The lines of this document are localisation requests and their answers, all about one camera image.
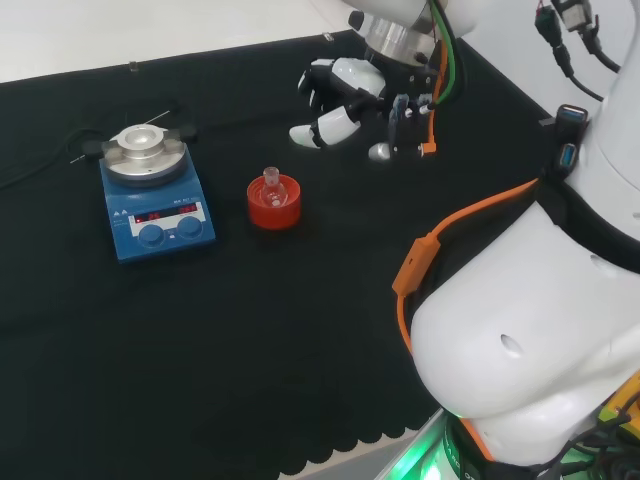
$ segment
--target white wall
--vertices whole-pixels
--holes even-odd
[[[346,29],[349,11],[340,0],[0,3],[0,82]],[[564,77],[538,35],[537,3],[495,0],[466,40],[548,112],[573,103],[595,113],[598,102]],[[591,3],[601,17],[604,51],[621,63],[634,29],[631,4]],[[615,74],[587,53],[577,34],[565,32],[564,40],[578,79],[605,95]]]
[[[533,22],[538,0],[496,0],[482,21],[465,37],[478,52],[547,112],[555,114],[563,103],[582,106],[592,114],[598,102],[579,91],[557,66],[551,47]],[[600,15],[600,40],[604,52],[621,64],[635,27],[629,0],[591,0]],[[589,55],[577,33],[564,31],[576,77],[602,96],[616,75]]]
[[[344,29],[332,2],[0,0],[0,82]]]

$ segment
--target hole in robot casing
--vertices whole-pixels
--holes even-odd
[[[524,355],[524,351],[518,342],[509,335],[500,335],[500,341],[507,353],[514,358],[520,358]]]

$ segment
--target orange strap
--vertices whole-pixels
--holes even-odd
[[[404,301],[408,295],[415,292],[425,275],[427,274],[427,270],[429,266],[433,262],[433,259],[438,254],[438,250],[440,250],[440,242],[438,241],[438,235],[440,235],[444,230],[450,227],[452,224],[461,220],[465,217],[473,215],[474,213],[479,212],[480,210],[484,210],[487,207],[495,205],[497,203],[503,202],[510,198],[517,197],[518,195],[523,194],[529,188],[534,186],[537,183],[536,180],[532,180],[530,182],[525,183],[524,185],[520,185],[519,187],[513,188],[506,192],[499,193],[492,197],[481,200],[478,203],[474,203],[473,205],[463,208],[455,212],[452,215],[449,215],[442,222],[438,224],[438,226],[430,232],[426,237],[418,238],[407,258],[405,259],[400,271],[398,272],[398,276],[393,282],[393,290],[398,295],[397,301],[397,316],[398,316],[398,326],[400,327],[400,333],[402,334],[402,339],[404,340],[405,345],[407,346],[407,350],[409,353],[413,353],[411,347],[411,337],[409,336],[409,332],[407,331],[407,324],[404,317]],[[486,447],[480,435],[475,431],[471,422],[466,419],[461,419],[463,425],[468,430],[469,434],[473,438],[473,440],[478,445],[478,448],[482,451],[485,458],[491,462],[494,461],[491,452]]]
[[[441,50],[441,60],[440,60],[440,72],[438,73],[438,80],[436,81],[436,88],[434,90],[433,99],[437,100],[440,97],[440,90],[442,90],[442,84],[444,83],[444,72],[447,70],[448,65],[448,54],[447,54],[447,46],[444,42],[442,42]],[[431,117],[429,118],[429,140],[427,143],[422,144],[422,155],[427,155],[431,153],[436,153],[437,145],[436,138],[434,133],[434,123],[436,112],[435,110],[431,112]]]

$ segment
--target black cable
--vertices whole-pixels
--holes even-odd
[[[599,102],[601,102],[602,100],[604,100],[600,95],[598,95],[596,92],[594,92],[593,90],[589,90],[587,87],[585,87],[582,83],[580,83],[580,81],[574,76],[571,75],[569,77],[569,80],[571,80],[573,82],[573,84],[578,87],[580,90],[582,90],[584,93],[586,93],[587,95],[589,95],[592,98],[595,98],[596,100],[598,100]]]
[[[433,44],[438,44],[438,37],[436,36],[436,17],[433,15],[433,2],[429,2],[429,11],[431,12],[431,31],[433,32]]]
[[[107,111],[104,115],[102,115],[101,117],[98,118],[98,120],[96,122],[94,122],[94,124],[98,124],[101,125],[102,123],[104,123],[104,120],[106,117],[112,115],[114,112],[118,112],[118,111],[122,111],[125,110],[127,108],[132,108],[132,107],[142,107],[142,106],[149,106],[149,105],[156,105],[156,103],[160,103],[160,104],[166,104],[166,109],[170,112],[170,114],[173,117],[178,116],[181,112],[185,111],[186,115],[189,117],[189,119],[193,118],[193,114],[192,112],[189,110],[189,108],[186,106],[186,104],[173,99],[173,98],[168,98],[168,99],[143,99],[143,100],[138,100],[136,101],[134,104],[126,104],[126,105],[119,105],[116,106],[115,108],[110,109],[109,111]],[[59,147],[54,150],[53,154],[51,155],[51,157],[49,157],[47,160],[43,161],[42,163],[35,165],[33,168],[27,170],[26,172],[23,172],[13,178],[8,178],[8,179],[3,179],[0,178],[0,190],[4,190],[5,188],[11,187],[19,182],[22,182],[23,180],[26,180],[34,175],[37,175],[38,173],[42,172],[43,170],[46,170],[47,168],[49,168],[50,166],[52,166],[56,160],[58,160],[58,158],[63,155],[64,153],[71,153],[71,147],[73,145],[74,142],[76,142],[77,140],[79,140],[80,138],[82,138],[85,135],[94,135],[99,137],[101,140],[104,140],[106,138],[110,138],[109,136],[105,136],[104,133],[96,128],[78,128],[76,130],[73,130],[71,133],[69,133],[65,139],[62,141],[62,143],[59,145]]]
[[[636,393],[635,395],[632,395],[631,398],[627,400],[627,403],[625,403],[622,406],[622,409],[620,409],[620,413],[627,413],[629,409],[633,406],[633,404],[636,403],[638,400],[640,400],[640,392]]]
[[[586,26],[584,28],[581,28],[578,32],[580,33],[580,38],[582,38],[582,43],[584,43],[584,46],[587,47],[587,51],[591,55],[600,60],[600,63],[602,63],[612,72],[620,72],[620,65],[607,57],[602,51],[602,45],[600,44],[600,39],[598,38],[598,33],[600,33],[599,15],[596,15],[595,26]]]
[[[602,63],[605,67],[607,67],[612,72],[618,73],[620,71],[620,65],[618,65],[616,62],[611,60],[609,57],[607,57],[602,50],[600,49],[596,50],[595,52],[593,52],[593,55],[598,60],[600,60],[600,63]]]
[[[617,417],[614,417],[611,420],[607,420],[606,422],[600,422],[595,427],[592,427],[592,428],[590,428],[588,430],[585,430],[580,435],[578,435],[576,438],[574,438],[570,442],[567,442],[567,444],[564,446],[564,448],[560,451],[560,453],[558,455],[556,455],[556,457],[553,460],[550,460],[549,462],[547,462],[547,463],[545,463],[543,465],[538,465],[537,466],[538,467],[538,471],[542,472],[544,470],[548,470],[553,465],[555,465],[557,462],[561,462],[562,459],[564,458],[564,456],[571,449],[573,449],[576,445],[578,445],[579,443],[581,443],[584,440],[586,440],[587,438],[589,438],[591,435],[594,435],[594,434],[600,433],[600,432],[609,433],[612,430],[614,430],[615,428],[619,427],[620,425],[624,425],[625,423],[629,423],[629,421],[631,421],[631,417],[629,416],[629,414],[621,412]]]
[[[4,180],[2,183],[0,183],[0,190],[4,190],[5,188],[15,185],[16,183],[26,180],[27,178],[30,178],[42,172],[43,170],[49,168],[54,163],[56,163],[56,160],[58,160],[58,158],[66,151],[67,145],[69,145],[70,143],[74,142],[78,138],[87,134],[103,136],[102,132],[95,128],[78,128],[74,130],[73,132],[71,132],[69,135],[65,137],[64,141],[60,144],[60,146],[56,150],[54,150],[54,153],[51,155],[51,157],[49,157],[48,160],[45,160],[44,162],[34,166],[30,170],[27,170],[26,172],[23,172],[13,178]]]
[[[598,456],[593,464],[593,466],[587,471],[587,476],[589,480],[602,480],[604,478],[602,474],[602,467],[606,460],[607,449],[606,447],[601,448],[598,452]]]
[[[437,107],[441,107],[442,105],[447,105],[449,103],[453,103],[458,100],[462,94],[464,93],[467,86],[467,72],[464,67],[464,62],[462,60],[462,56],[460,55],[460,46],[458,44],[458,39],[453,33],[453,28],[451,28],[451,23],[449,23],[449,19],[447,15],[444,13],[444,8],[440,4],[440,0],[430,0],[431,7],[438,10],[440,17],[442,18],[442,23],[444,23],[444,28],[447,30],[447,34],[451,39],[451,49],[453,50],[453,60],[456,62],[456,85],[454,85],[454,91],[448,98],[445,99],[444,102],[439,103],[437,106],[435,102],[429,105],[430,110],[435,110]]]
[[[598,454],[597,450],[592,450],[590,448],[587,448],[578,444],[574,445],[573,449],[577,452],[584,453],[585,455],[591,455],[593,457],[595,457]]]
[[[605,469],[605,478],[627,480],[640,477],[640,458],[637,455],[611,454],[609,462]]]
[[[573,462],[573,463],[563,463],[560,468],[560,472],[563,477],[568,477],[569,475],[575,475],[576,473],[585,472],[595,464],[595,460],[590,460],[587,462]]]
[[[603,98],[585,87],[574,75],[573,67],[571,66],[571,55],[565,44],[562,43],[562,29],[560,28],[560,20],[558,19],[556,11],[552,7],[542,7],[538,9],[535,26],[538,33],[540,33],[542,38],[551,46],[553,56],[562,73],[584,93],[601,102]]]

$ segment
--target red bottle cap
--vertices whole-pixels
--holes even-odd
[[[293,178],[280,175],[280,183],[287,189],[287,201],[281,207],[269,207],[260,193],[264,177],[258,177],[249,184],[249,218],[251,223],[267,230],[284,230],[298,223],[300,219],[300,185]]]

